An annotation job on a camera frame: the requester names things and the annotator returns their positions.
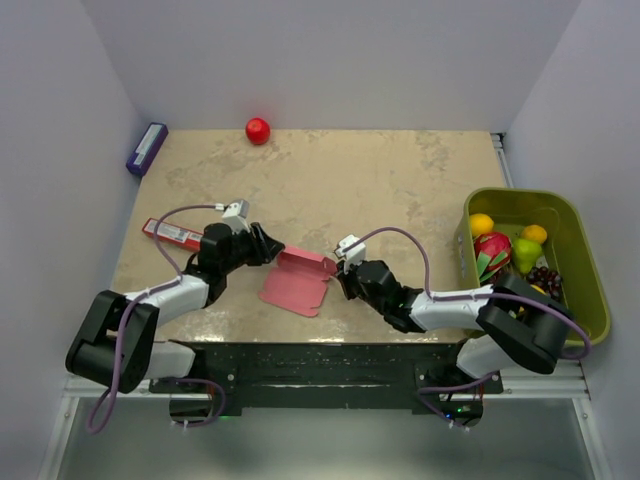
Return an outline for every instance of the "red dragon fruit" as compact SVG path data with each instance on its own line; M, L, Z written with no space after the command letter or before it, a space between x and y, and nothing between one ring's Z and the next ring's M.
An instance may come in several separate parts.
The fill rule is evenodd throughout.
M478 235L473 242L476 268L480 282L484 282L511 261L511 240L504 233Z

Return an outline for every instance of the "beige table surface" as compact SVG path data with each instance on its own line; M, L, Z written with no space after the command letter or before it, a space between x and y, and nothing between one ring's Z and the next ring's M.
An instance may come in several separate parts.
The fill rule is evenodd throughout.
M237 130L170 132L144 177L131 215L113 288L126 292L173 278L169 265L140 229L149 217L183 205L251 203L249 221L285 244L330 256L338 240L387 225L424 244L431 286L457 288L453 232L473 190L503 186L486 132L278 130L254 147ZM171 223L202 231L214 211L177 214ZM167 247L185 264L188 253ZM421 287L424 267L404 237L384 233L367 242L405 285ZM263 303L258 292L272 266L242 268L214 305L175 319L158 339L262 342L451 342L457 329L405 335L364 302L347 301L337 281L315 318Z

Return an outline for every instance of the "pink folder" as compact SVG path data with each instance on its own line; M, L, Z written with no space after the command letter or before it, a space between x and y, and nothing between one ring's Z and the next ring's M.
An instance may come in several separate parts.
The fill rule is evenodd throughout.
M318 253L286 247L258 294L267 303L305 317L315 317L336 263Z

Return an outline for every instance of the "yellow lemon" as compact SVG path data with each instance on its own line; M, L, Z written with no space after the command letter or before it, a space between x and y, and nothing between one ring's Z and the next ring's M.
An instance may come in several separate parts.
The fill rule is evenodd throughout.
M484 213L474 213L469 217L469 223L471 224L472 237L493 232L493 220Z
M529 225L528 227L525 227L524 230L522 230L520 238L531 240L532 242L536 242L542 245L547 241L547 231L540 225Z
M531 285L531 287L533 287L534 290L538 290L540 293L542 293L543 295L547 295L547 292L545 292L544 290L542 290L539 286L537 285ZM518 315L522 315L524 313L524 308L520 307L520 310L518 311Z

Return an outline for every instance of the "green basket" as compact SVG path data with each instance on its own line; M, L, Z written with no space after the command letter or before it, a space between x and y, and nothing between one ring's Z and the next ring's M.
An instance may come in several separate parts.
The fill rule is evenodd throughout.
M485 213L495 222L494 230L516 238L527 225L540 225L549 237L543 245L550 268L560 272L567 307L591 342L602 342L609 334L611 319L591 250L576 209L550 192L513 188L483 188L467 198L454 242L459 255L459 280L463 289L480 287L469 215ZM567 346L581 346L572 332Z

